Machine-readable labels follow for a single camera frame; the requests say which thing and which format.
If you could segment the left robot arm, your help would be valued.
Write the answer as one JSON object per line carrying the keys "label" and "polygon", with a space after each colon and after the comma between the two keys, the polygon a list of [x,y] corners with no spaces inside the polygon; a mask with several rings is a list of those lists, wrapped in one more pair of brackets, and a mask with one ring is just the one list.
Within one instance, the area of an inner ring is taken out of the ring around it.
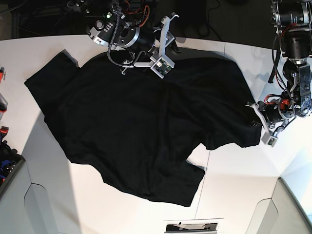
{"label": "left robot arm", "polygon": [[248,104],[265,130],[262,141],[273,145],[280,132],[297,117],[312,113],[312,2],[310,0],[273,0],[273,69],[268,82],[277,81],[279,95],[268,94],[263,101]]}

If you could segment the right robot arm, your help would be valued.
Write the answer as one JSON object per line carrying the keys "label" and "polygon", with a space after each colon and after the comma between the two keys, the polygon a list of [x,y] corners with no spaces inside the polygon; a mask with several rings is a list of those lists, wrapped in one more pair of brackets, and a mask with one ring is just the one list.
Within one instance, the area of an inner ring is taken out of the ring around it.
{"label": "right robot arm", "polygon": [[166,49],[180,52],[170,32],[171,21],[179,18],[178,14],[164,16],[150,28],[145,24],[151,8],[144,1],[134,11],[127,0],[79,0],[76,6],[95,19],[87,34],[93,42],[108,48],[108,60],[119,66],[123,75],[130,68],[148,68],[164,78],[174,68]]}

